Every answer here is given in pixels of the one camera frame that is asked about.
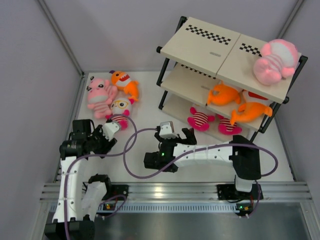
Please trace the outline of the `light pink striped plush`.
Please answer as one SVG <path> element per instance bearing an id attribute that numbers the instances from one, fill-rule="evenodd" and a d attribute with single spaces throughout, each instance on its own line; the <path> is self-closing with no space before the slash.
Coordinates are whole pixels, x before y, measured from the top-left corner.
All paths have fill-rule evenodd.
<path id="1" fill-rule="evenodd" d="M 112 114 L 110 105 L 118 94 L 118 88 L 108 79 L 92 76 L 86 87 L 87 108 L 93 111 L 96 119 L 105 119 Z"/>

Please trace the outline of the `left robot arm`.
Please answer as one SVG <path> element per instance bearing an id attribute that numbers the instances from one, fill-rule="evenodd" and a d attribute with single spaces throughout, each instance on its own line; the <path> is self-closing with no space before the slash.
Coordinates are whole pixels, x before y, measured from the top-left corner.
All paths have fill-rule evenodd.
<path id="1" fill-rule="evenodd" d="M 84 173 L 90 153 L 104 158 L 117 143 L 115 133 L 120 129 L 112 120 L 97 127 L 91 119 L 73 121 L 72 132 L 59 147 L 61 183 L 52 222 L 44 228 L 48 239 L 94 239 L 98 206 L 112 196 L 113 187 L 108 175 L 95 174 L 83 191 Z"/>

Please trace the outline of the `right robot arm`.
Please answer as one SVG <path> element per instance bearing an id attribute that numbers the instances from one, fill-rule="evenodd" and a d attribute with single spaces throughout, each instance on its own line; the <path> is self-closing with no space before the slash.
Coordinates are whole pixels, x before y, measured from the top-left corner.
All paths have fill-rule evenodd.
<path id="1" fill-rule="evenodd" d="M 221 165 L 233 168 L 235 180 L 233 192 L 240 199 L 252 192 L 254 181 L 261 179 L 260 151 L 242 135 L 233 135 L 223 144 L 198 145 L 193 128 L 183 128 L 185 138 L 168 125 L 158 126 L 155 138 L 158 151 L 144 156 L 146 169 L 175 173 L 179 168 L 193 165 Z"/>

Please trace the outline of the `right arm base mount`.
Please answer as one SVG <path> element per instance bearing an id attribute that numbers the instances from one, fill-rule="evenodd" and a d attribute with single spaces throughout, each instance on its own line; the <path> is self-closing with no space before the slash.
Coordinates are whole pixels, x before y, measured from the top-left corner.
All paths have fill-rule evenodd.
<path id="1" fill-rule="evenodd" d="M 251 199 L 250 192 L 237 191 L 234 184 L 218 184 L 216 188 L 218 199 L 221 201 L 239 203 Z"/>

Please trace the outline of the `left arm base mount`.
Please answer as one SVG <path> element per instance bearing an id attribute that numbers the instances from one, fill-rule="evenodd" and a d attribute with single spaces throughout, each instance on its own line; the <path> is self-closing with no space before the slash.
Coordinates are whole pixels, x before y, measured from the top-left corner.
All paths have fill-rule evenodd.
<path id="1" fill-rule="evenodd" d="M 111 184 L 106 188 L 106 194 L 102 198 L 103 201 L 110 199 L 111 197 L 117 195 L 128 196 L 129 193 L 129 185 L 128 184 Z"/>

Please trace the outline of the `white head glasses magenta plush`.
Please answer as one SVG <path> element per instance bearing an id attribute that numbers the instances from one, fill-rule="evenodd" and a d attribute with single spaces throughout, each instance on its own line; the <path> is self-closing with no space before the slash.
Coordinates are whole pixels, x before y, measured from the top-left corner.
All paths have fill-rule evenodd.
<path id="1" fill-rule="evenodd" d="M 111 115 L 107 115 L 105 118 L 119 123 L 121 130 L 125 130 L 128 127 L 126 116 L 131 114 L 134 102 L 133 99 L 126 97 L 116 98 L 110 106 Z"/>

